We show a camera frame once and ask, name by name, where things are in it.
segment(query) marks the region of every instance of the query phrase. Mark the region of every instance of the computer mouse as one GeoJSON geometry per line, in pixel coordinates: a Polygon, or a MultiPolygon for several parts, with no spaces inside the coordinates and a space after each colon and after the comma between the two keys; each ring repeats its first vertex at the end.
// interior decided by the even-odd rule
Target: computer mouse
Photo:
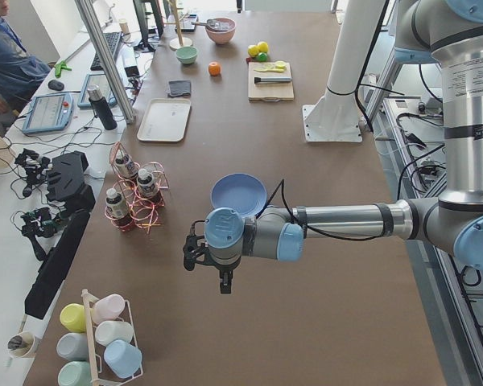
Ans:
{"type": "Polygon", "coordinates": [[[59,82],[58,80],[52,79],[51,81],[48,82],[48,88],[56,91],[63,91],[64,83],[59,82]]]}

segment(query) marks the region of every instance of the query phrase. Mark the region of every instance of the cup rack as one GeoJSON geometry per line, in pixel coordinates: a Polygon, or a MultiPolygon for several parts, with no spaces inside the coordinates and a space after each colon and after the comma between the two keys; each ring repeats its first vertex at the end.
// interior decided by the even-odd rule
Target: cup rack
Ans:
{"type": "MultiPolygon", "coordinates": [[[[84,312],[86,319],[86,336],[88,337],[89,366],[91,367],[92,386],[120,386],[123,384],[127,384],[143,375],[143,366],[141,366],[131,377],[124,380],[118,378],[107,366],[102,366],[102,363],[105,362],[103,360],[105,348],[95,342],[94,331],[97,326],[94,326],[93,320],[91,319],[92,304],[98,302],[99,300],[99,298],[90,294],[87,289],[82,290],[82,301],[84,303],[84,312]]],[[[130,323],[130,325],[134,329],[132,312],[130,310],[130,303],[127,299],[126,308],[117,318],[117,320],[122,320],[130,323]]],[[[134,345],[138,347],[136,331],[134,331],[133,340],[134,345]]]]}

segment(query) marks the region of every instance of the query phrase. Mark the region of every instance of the white desk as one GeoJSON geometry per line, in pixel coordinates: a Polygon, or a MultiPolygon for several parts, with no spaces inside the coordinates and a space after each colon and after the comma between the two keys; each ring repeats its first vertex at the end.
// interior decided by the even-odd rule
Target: white desk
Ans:
{"type": "MultiPolygon", "coordinates": [[[[77,49],[86,39],[88,35],[79,33],[72,44],[68,47],[68,54],[77,49]]],[[[94,48],[88,43],[74,58],[68,61],[71,71],[63,71],[59,78],[65,85],[64,91],[79,92],[81,90],[85,75],[90,73],[89,66],[93,60],[94,48]]],[[[138,58],[138,68],[140,74],[146,71],[150,65],[152,54],[142,54],[138,58]]],[[[118,71],[127,84],[126,74],[122,66],[121,55],[118,56],[118,71]]],[[[36,95],[44,95],[54,92],[47,87],[49,80],[55,79],[54,70],[50,72],[46,80],[39,87],[36,95]]],[[[38,138],[26,137],[20,130],[23,125],[23,119],[17,120],[16,124],[11,126],[6,137],[13,143],[12,150],[19,154],[23,148],[34,150],[40,154],[46,154],[51,160],[60,155],[62,150],[57,147],[65,146],[70,140],[80,144],[90,144],[96,139],[96,143],[90,147],[80,147],[76,145],[69,146],[67,151],[79,150],[86,154],[89,162],[89,169],[85,172],[86,183],[93,189],[95,197],[97,197],[101,185],[101,178],[110,170],[108,163],[110,146],[102,144],[112,144],[120,140],[123,131],[126,129],[126,122],[122,120],[122,113],[118,107],[113,108],[113,114],[118,121],[118,127],[114,130],[106,131],[98,118],[93,120],[92,128],[83,133],[77,132],[83,125],[88,124],[93,118],[91,109],[82,110],[76,107],[78,93],[73,93],[74,110],[72,120],[68,127],[60,132],[42,133],[36,135],[38,138]]],[[[28,111],[27,106],[22,115],[28,111]]],[[[32,195],[26,199],[18,199],[14,192],[10,189],[10,185],[18,178],[18,176],[10,169],[2,169],[0,173],[0,384],[20,385],[23,383],[25,375],[31,366],[33,359],[15,359],[9,361],[6,352],[6,344],[9,338],[18,332],[20,322],[24,313],[23,302],[28,294],[32,284],[37,277],[37,271],[41,265],[35,259],[30,241],[21,235],[14,225],[10,222],[11,215],[17,211],[32,211],[36,208],[47,206],[46,188],[41,186],[39,190],[34,190],[32,195]]],[[[18,195],[22,196],[22,189],[25,182],[18,181],[13,184],[14,190],[18,195]]],[[[21,227],[22,220],[19,215],[15,217],[15,223],[21,227]]],[[[48,251],[59,239],[61,232],[51,239],[38,238],[38,241],[48,251]]],[[[43,336],[47,322],[52,314],[52,308],[47,312],[45,319],[40,321],[36,318],[28,317],[25,325],[25,331],[31,331],[43,336]]]]}

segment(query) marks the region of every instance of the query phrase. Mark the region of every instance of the cup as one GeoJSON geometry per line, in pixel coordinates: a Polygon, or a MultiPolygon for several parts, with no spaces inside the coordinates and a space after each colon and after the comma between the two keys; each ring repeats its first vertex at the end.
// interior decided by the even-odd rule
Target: cup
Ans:
{"type": "Polygon", "coordinates": [[[68,304],[59,315],[59,320],[70,332],[86,332],[84,306],[77,303],[68,304]]]}
{"type": "Polygon", "coordinates": [[[57,354],[68,361],[88,360],[88,338],[86,334],[68,332],[57,343],[57,354]]]}
{"type": "Polygon", "coordinates": [[[105,320],[114,320],[125,308],[125,299],[121,295],[111,294],[95,303],[91,309],[91,319],[95,324],[100,324],[105,320]]]}
{"type": "Polygon", "coordinates": [[[118,24],[120,24],[120,29],[124,35],[128,35],[129,32],[129,24],[127,24],[127,20],[125,18],[119,18],[118,24]]]}
{"type": "Polygon", "coordinates": [[[72,361],[60,369],[57,376],[59,386],[89,386],[91,384],[91,367],[89,362],[72,361]]]}
{"type": "Polygon", "coordinates": [[[38,338],[28,331],[20,332],[11,338],[10,341],[12,341],[12,339],[17,340],[19,346],[13,349],[8,348],[9,356],[11,358],[32,358],[35,356],[35,352],[38,350],[38,346],[41,343],[41,338],[38,338]]]}
{"type": "Polygon", "coordinates": [[[129,378],[142,366],[142,352],[118,339],[105,348],[104,361],[118,377],[129,378]]]}
{"type": "Polygon", "coordinates": [[[107,346],[117,339],[129,343],[133,335],[134,328],[128,322],[105,320],[98,325],[95,331],[95,340],[102,346],[107,346]]]}

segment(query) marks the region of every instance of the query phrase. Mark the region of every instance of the warning label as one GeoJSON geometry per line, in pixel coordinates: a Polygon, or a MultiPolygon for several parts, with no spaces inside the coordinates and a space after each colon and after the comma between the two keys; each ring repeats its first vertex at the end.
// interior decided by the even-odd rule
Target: warning label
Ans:
{"type": "Polygon", "coordinates": [[[483,96],[483,58],[444,68],[442,83],[444,102],[483,96]]]}

